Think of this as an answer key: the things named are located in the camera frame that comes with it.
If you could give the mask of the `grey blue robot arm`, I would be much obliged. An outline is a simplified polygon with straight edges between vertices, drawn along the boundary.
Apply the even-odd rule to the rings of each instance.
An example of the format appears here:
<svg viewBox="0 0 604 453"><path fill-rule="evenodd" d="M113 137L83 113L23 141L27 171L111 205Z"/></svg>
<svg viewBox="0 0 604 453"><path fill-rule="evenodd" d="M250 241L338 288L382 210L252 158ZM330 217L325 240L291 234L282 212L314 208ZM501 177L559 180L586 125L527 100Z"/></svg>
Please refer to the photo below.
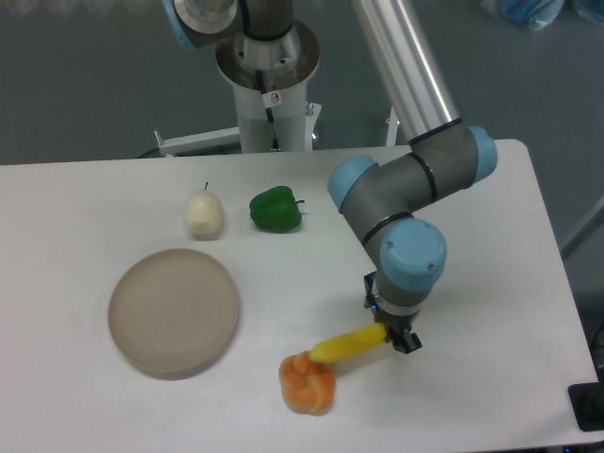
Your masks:
<svg viewBox="0 0 604 453"><path fill-rule="evenodd" d="M320 52L291 2L168 1L164 8L182 45L215 44L245 153L310 148L306 85ZM327 188L375 265L364 280L366 307L386 341L411 353L421 345L412 322L446 259L443 234L415 213L489 176L497 151L484 129L462 122L411 2L355 1L352 9L411 149L385 164L349 159Z"/></svg>

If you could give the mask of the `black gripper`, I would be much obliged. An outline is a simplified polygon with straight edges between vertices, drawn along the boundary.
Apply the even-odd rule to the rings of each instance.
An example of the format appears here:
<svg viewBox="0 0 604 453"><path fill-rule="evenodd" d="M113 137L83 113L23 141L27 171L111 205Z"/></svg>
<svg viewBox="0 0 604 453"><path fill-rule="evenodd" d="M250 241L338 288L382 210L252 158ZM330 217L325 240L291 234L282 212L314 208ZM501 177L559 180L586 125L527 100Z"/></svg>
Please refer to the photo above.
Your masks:
<svg viewBox="0 0 604 453"><path fill-rule="evenodd" d="M412 332L412 322L418 314L418 305L404 307L391 303L379 292L376 284L377 273L363 277L364 307L371 311L376 322L382 323L388 331L393 348L401 353L411 353L421 348L418 335Z"/></svg>

